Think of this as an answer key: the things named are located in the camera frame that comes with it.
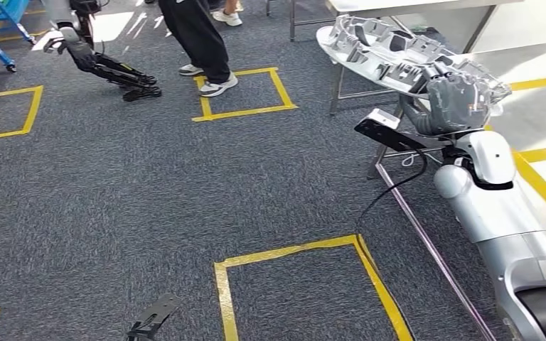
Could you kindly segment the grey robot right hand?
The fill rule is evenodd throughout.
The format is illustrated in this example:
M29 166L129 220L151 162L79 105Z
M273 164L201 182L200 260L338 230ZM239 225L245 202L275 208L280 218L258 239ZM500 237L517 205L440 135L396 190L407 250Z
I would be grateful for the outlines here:
M480 128L489 117L491 86L485 79L451 71L443 63L423 70L430 109L418 109L414 98L401 94L399 104L417 133L440 136Z

